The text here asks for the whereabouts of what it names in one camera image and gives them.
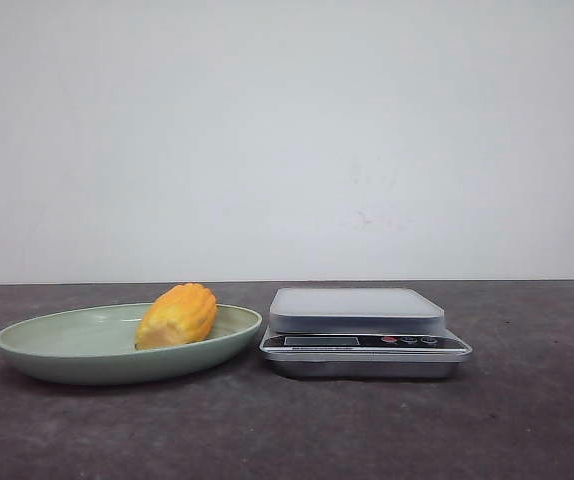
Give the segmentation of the yellow corn cob piece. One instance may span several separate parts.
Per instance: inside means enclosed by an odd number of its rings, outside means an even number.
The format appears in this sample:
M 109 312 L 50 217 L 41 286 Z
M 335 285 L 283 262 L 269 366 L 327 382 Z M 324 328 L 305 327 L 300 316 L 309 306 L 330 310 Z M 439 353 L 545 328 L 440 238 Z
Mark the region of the yellow corn cob piece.
M 176 285 L 149 307 L 139 322 L 137 350 L 185 345 L 204 340 L 218 307 L 212 291 L 198 283 Z

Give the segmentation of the silver digital kitchen scale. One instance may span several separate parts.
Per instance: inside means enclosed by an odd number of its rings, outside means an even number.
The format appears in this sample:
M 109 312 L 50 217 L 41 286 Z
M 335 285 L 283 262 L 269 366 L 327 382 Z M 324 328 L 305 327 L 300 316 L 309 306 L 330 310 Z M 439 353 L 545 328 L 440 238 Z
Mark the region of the silver digital kitchen scale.
M 281 288 L 269 314 L 259 349 L 289 377 L 446 378 L 473 352 L 408 288 Z

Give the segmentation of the light green plate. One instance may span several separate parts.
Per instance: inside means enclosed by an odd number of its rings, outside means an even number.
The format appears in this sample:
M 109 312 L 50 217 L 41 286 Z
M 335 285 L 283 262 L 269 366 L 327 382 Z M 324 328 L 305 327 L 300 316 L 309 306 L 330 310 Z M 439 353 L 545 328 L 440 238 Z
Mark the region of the light green plate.
M 220 304 L 208 337 L 162 349 L 135 348 L 147 303 L 117 304 L 34 317 L 0 331 L 0 353 L 30 377 L 72 385 L 121 385 L 175 378 L 232 359 L 254 339 L 262 316 Z

